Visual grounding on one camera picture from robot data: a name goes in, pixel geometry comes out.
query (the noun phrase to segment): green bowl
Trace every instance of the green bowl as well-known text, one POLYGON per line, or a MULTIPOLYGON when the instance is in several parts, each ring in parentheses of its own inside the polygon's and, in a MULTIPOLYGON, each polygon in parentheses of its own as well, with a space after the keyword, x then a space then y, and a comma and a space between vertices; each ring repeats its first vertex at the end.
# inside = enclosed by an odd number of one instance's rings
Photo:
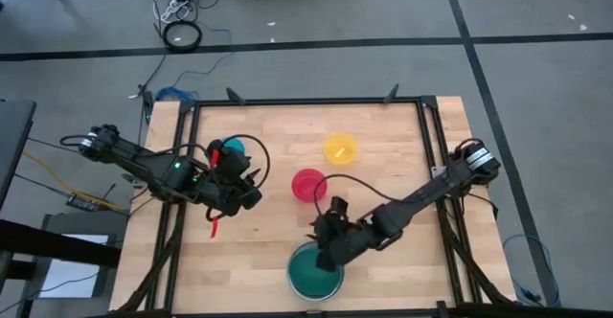
POLYGON ((345 272, 337 266, 334 272, 319 269, 315 263, 319 249, 314 241, 307 242, 294 251, 287 265, 289 286, 301 298, 324 301, 340 289, 345 272))

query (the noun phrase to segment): black floor stripe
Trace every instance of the black floor stripe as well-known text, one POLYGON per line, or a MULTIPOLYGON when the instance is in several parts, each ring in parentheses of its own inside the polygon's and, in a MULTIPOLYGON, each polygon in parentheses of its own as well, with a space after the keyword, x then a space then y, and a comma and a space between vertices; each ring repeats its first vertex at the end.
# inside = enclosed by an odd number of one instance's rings
MULTIPOLYGON (((493 97, 489 91, 486 75, 484 74, 481 62, 477 57, 477 51, 475 50, 474 43, 470 38, 470 33, 468 32, 468 27, 466 26, 464 15, 460 7, 460 2, 458 0, 449 0, 449 4, 451 5, 451 10, 453 11, 453 15, 456 19, 460 36, 464 41, 466 55, 468 56, 472 73, 474 74, 477 82, 481 99, 483 100, 486 112, 488 113, 489 125, 491 126, 496 145, 500 150, 500 156, 507 172, 507 176, 509 177, 511 192, 515 200, 515 205, 517 206, 519 219, 522 227, 524 228, 524 233, 538 238, 538 232, 536 231, 533 214, 530 210, 530 205, 528 204, 528 198, 526 197, 524 187, 521 183, 519 171, 517 170, 515 160, 511 154, 511 148, 509 147, 507 136, 502 127, 502 123, 500 122, 500 117, 498 116, 498 111, 496 110, 493 97)), ((549 267, 545 259, 545 254, 538 244, 530 242, 529 246, 540 286, 543 290, 547 304, 551 305, 556 300, 556 291, 554 288, 552 274, 549 271, 549 267)))
MULTIPOLYGON (((546 42, 572 42, 613 40, 613 33, 592 34, 543 34, 543 35, 505 35, 472 37, 473 44, 526 44, 546 42)), ((239 44, 234 46, 236 52, 338 49, 382 46, 428 46, 428 45, 464 45, 462 37, 419 37, 419 38, 374 38, 349 40, 293 41, 280 43, 239 44)), ((191 54, 229 53, 230 45, 198 46, 191 54)), ((0 61, 24 61, 45 59, 78 59, 105 57, 160 56, 166 52, 163 47, 141 49, 116 49, 92 51, 61 51, 25 54, 0 54, 0 61)))

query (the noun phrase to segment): black metal frame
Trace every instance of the black metal frame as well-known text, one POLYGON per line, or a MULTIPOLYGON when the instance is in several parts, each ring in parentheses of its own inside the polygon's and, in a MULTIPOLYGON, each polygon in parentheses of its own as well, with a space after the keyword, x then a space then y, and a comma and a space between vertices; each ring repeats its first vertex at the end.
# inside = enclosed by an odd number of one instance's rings
MULTIPOLYGON (((185 125, 185 120, 188 111, 192 111, 192 124, 189 135, 189 142, 194 143, 197 136, 198 130, 198 121, 200 115, 200 109, 203 107, 219 107, 219 106, 271 106, 271 105, 311 105, 311 104, 373 104, 373 103, 384 103, 384 98, 373 97, 373 98, 323 98, 323 99, 258 99, 258 100, 249 100, 243 102, 235 102, 230 100, 224 101, 198 101, 198 102, 181 102, 179 107, 179 116, 177 120, 177 128, 174 133, 174 146, 178 146, 182 142, 183 137, 183 129, 185 125)), ((439 108, 436 104, 436 97, 434 96, 421 96, 421 97, 393 97, 390 102, 386 103, 414 103, 417 108, 418 119, 420 123, 420 131, 423 140, 423 145, 426 152, 426 161, 428 167, 432 169, 436 166, 435 154, 432 148, 432 142, 430 140, 429 127, 428 122, 425 117, 425 107, 428 107, 428 110, 432 114, 432 120, 434 123, 434 128, 437 132, 437 139, 439 142, 439 147, 441 149, 441 154, 447 153, 447 146, 444 139, 443 133, 443 125, 441 121, 441 115, 439 113, 439 108)), ((193 148, 188 148, 188 154, 193 155, 193 148)), ((454 210, 455 220, 458 227, 458 235, 461 244, 463 247, 469 252, 470 246, 468 244, 468 235, 466 233, 464 218, 462 217, 459 207, 459 202, 457 200, 452 201, 452 207, 454 210)), ((447 219, 447 211, 444 202, 437 202, 437 210, 439 216, 439 222, 441 224, 441 232, 444 233, 443 224, 449 223, 447 219)), ((185 220, 185 204, 181 204, 177 211, 176 222, 183 225, 185 220)), ((168 203, 164 203, 162 208, 162 214, 160 216, 160 225, 158 227, 158 234, 155 243, 155 252, 154 258, 159 256, 159 253, 165 243, 166 234, 168 230, 168 223, 170 217, 170 205, 168 203)), ((178 259, 180 255, 180 240, 182 236, 182 226, 181 233, 179 234, 179 242, 178 247, 176 247, 171 255, 170 259, 170 269, 168 274, 168 281, 164 299, 164 306, 162 309, 167 311, 172 311, 172 304, 174 299, 174 289, 176 285, 176 276, 178 272, 178 259)), ((460 282, 460 276, 458 272, 458 265, 456 263, 455 253, 451 245, 447 242, 445 238, 443 238, 443 246, 445 249, 445 259, 447 263, 447 268, 449 270, 449 280, 453 292, 453 298, 456 305, 460 303, 464 303, 464 292, 462 291, 462 284, 460 282)), ((467 272, 470 284, 470 291, 472 293, 472 298, 475 302, 481 302, 481 293, 478 285, 474 281, 472 275, 467 272)), ((157 282, 151 288, 147 295, 146 300, 146 310, 155 309, 155 298, 157 293, 157 282)), ((326 317, 374 317, 374 316, 398 316, 398 317, 409 317, 409 316, 440 316, 441 309, 446 311, 441 302, 437 303, 438 308, 410 308, 410 309, 393 309, 393 310, 358 310, 358 311, 326 311, 326 312, 262 312, 262 313, 202 313, 202 314, 173 314, 173 317, 296 317, 296 316, 318 316, 325 315, 326 317)))

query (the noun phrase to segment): wooden table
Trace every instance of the wooden table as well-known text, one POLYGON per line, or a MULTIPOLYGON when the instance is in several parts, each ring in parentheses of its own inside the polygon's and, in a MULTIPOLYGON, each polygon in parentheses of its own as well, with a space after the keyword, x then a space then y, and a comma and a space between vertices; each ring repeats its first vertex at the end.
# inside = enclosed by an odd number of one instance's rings
MULTIPOLYGON (((448 146, 454 148, 470 137, 462 100, 445 97, 438 98, 438 103, 448 146)), ((178 102, 155 105, 147 148, 172 147, 178 106, 178 102)), ((190 120, 188 115, 184 142, 190 120)), ((316 216, 311 204, 297 201, 291 192, 290 182, 298 170, 348 173, 396 197, 406 196, 429 180, 414 104, 206 107, 200 111, 198 127, 197 142, 202 145, 236 133, 259 137, 270 151, 271 172, 261 189, 263 200, 251 211, 242 210, 235 217, 222 219, 214 239, 210 238, 211 224, 204 217, 206 208, 188 205, 173 313, 424 308, 433 307, 438 300, 453 306, 434 205, 416 215, 403 238, 388 249, 368 251, 347 265, 343 286, 326 302, 299 299, 285 275, 290 254, 308 241, 308 224, 316 216), (346 167, 331 165, 323 152, 327 136, 337 132, 352 134, 359 146, 356 159, 346 167)), ((432 126, 430 132, 433 146, 438 149, 432 126)), ((247 154, 253 156, 252 167, 262 167, 261 150, 248 140, 244 143, 247 154)), ((204 161, 198 150, 195 156, 204 161)), ((483 189, 473 192, 488 195, 483 189)), ((350 202, 352 219, 383 203, 368 189, 342 178, 329 182, 322 209, 327 208, 332 195, 350 202)), ((145 194, 132 208, 147 200, 145 194)), ((130 219, 111 308, 123 304, 147 273, 160 211, 161 204, 152 202, 130 219)), ((501 240, 487 202, 467 196, 465 222, 474 259, 502 293, 514 298, 501 240)), ((162 298, 166 287, 166 271, 159 282, 158 298, 162 298)), ((460 272, 465 274, 462 265, 460 272)), ((465 277, 462 280, 469 298, 465 277)), ((159 299, 157 306, 162 303, 163 299, 159 299)))

